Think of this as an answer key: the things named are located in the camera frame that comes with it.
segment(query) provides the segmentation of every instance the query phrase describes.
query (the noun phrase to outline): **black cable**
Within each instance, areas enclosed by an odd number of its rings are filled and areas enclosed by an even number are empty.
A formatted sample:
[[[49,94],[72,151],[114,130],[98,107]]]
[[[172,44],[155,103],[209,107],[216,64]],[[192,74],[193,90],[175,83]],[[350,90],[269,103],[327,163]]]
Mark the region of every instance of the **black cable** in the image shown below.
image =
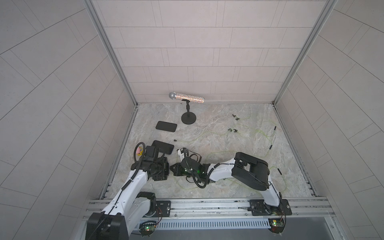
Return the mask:
[[[193,183],[193,182],[188,181],[187,177],[188,177],[188,176],[185,176],[185,179],[187,180],[187,182],[189,182],[189,183]]]

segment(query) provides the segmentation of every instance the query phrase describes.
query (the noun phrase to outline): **silver microphone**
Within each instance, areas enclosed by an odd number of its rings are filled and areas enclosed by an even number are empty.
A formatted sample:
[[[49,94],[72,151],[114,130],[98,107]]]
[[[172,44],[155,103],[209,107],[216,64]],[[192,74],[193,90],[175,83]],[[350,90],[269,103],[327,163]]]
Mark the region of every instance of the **silver microphone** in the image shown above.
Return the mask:
[[[193,103],[204,103],[204,98],[181,94],[181,93],[175,93],[175,92],[169,93],[169,98],[180,99],[180,100],[186,99]]]

